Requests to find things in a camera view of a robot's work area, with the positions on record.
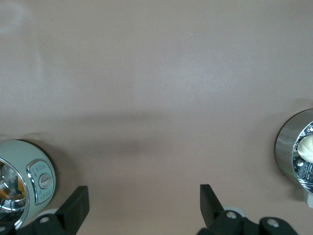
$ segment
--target round device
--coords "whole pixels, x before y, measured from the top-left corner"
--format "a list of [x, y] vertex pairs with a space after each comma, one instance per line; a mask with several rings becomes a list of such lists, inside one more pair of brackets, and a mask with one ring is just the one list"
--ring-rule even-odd
[[0, 221], [19, 228], [46, 207], [54, 190], [55, 172], [43, 151], [25, 141], [0, 142]]

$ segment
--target beige tabletop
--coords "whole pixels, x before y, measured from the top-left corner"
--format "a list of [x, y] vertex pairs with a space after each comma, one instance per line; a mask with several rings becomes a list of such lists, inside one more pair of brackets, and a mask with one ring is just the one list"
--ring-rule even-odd
[[194, 235], [200, 184], [312, 234], [276, 135], [313, 108], [313, 1], [0, 2], [0, 139], [49, 154], [79, 235]]

